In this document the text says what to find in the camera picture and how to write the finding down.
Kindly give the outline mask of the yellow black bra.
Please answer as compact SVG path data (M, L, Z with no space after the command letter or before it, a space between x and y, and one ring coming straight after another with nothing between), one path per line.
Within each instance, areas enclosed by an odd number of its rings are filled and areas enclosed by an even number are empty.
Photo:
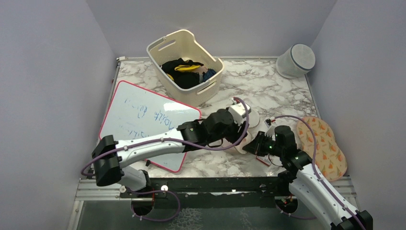
M161 68L173 81L180 81L184 79L199 81L200 74L194 71L200 66L204 66L204 64L200 62L193 62L191 60L175 60L163 64Z

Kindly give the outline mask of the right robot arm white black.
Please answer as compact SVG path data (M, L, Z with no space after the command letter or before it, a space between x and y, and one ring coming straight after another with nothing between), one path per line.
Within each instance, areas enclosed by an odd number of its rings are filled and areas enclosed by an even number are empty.
M257 156L279 157L285 171L278 174L277 191L296 196L328 230L371 230L373 218L346 200L312 164L310 156L298 149L289 126L277 126L275 137L258 132L243 147Z

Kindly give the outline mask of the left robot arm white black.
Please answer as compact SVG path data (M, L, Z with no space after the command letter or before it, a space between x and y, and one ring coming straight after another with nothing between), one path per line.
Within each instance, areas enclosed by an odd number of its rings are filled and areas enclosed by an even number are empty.
M222 151L212 143L226 139L239 145L247 134L251 109L235 104L219 109L206 119L185 122L165 133L141 139L115 140L104 136L92 153L96 185L103 187L115 183L133 190L143 197L150 192L146 171L131 168L131 164L152 157L205 149Z

